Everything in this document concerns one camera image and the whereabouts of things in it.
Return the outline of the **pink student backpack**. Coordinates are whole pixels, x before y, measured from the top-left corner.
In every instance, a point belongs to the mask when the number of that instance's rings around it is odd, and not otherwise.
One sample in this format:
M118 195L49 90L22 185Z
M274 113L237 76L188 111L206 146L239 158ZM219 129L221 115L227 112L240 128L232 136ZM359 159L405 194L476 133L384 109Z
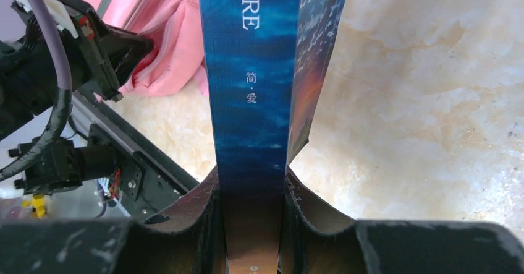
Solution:
M154 48L120 88L166 96L195 80L208 95L199 0L84 0L107 24L153 40Z

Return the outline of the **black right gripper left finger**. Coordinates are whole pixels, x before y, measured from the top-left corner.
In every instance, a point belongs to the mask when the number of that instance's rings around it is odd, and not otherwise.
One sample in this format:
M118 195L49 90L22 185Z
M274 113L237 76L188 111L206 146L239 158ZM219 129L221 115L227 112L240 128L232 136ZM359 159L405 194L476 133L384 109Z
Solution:
M2 221L1 272L225 273L218 172L145 221Z

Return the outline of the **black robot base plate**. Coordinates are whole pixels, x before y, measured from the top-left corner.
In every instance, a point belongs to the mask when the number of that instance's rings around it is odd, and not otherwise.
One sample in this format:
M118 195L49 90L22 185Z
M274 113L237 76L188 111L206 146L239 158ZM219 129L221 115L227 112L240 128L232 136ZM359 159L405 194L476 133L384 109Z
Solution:
M113 152L118 176L103 179L117 184L115 202L124 213L144 221L170 206L198 181L103 102L85 92L72 97L72 120L87 136L88 145Z

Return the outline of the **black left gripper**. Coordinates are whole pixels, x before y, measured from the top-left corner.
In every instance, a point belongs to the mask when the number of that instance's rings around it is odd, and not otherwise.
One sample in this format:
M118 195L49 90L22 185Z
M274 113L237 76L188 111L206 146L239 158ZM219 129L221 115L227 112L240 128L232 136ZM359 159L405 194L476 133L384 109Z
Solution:
M91 91L103 100L119 101L119 89L140 61L153 50L153 40L103 22L84 0L61 0L78 38L59 32L69 60L74 91ZM56 103L53 60L36 17L19 3L11 8L25 24L13 44L1 43L1 138L5 139Z

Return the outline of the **sunset cover paperback book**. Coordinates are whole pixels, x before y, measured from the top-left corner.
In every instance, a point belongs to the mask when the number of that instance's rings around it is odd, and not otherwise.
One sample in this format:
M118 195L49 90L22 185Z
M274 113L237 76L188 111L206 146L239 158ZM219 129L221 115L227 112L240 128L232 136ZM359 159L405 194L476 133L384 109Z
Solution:
M308 142L346 0L200 0L230 273L277 273L285 174Z

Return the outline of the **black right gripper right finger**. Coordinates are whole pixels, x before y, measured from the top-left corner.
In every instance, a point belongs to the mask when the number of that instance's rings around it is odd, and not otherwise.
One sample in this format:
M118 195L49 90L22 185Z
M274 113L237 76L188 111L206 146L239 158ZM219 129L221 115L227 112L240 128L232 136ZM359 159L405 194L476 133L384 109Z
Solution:
M522 273L523 245L471 221L356 220L285 175L282 273Z

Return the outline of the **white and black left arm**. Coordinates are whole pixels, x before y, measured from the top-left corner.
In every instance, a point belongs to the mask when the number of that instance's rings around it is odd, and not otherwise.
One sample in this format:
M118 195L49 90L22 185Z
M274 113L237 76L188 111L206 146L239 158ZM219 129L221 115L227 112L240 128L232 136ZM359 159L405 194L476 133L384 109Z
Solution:
M102 21L84 0L59 0L79 36L59 36L67 55L72 85L59 88L49 48L32 11L18 2L13 10L25 23L19 47L1 43L1 138L5 139L50 110L42 137L8 151L12 162L1 170L1 181L13 180L18 194L54 194L74 190L84 181L110 176L121 157L111 145L75 147L62 136L72 112L75 91L119 101L120 88L140 61L152 51L151 39Z

